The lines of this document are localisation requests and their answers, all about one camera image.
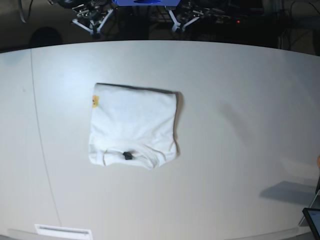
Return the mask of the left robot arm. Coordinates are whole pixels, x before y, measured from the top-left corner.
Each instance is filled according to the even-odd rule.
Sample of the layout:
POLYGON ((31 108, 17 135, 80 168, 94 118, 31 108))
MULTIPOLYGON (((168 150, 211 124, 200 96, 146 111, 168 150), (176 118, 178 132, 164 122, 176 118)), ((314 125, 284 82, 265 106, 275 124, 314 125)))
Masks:
POLYGON ((227 3, 227 0, 181 0, 177 6, 164 8, 173 22, 171 31, 183 33, 198 20, 223 16, 227 3))

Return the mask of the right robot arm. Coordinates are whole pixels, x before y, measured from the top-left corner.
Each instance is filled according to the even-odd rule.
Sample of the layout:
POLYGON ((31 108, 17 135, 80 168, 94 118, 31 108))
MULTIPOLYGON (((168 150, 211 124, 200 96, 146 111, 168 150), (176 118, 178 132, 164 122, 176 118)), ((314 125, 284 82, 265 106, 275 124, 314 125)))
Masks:
POLYGON ((72 10, 75 18, 72 24, 99 38, 105 23, 115 13, 111 0, 48 0, 51 5, 59 5, 72 10))

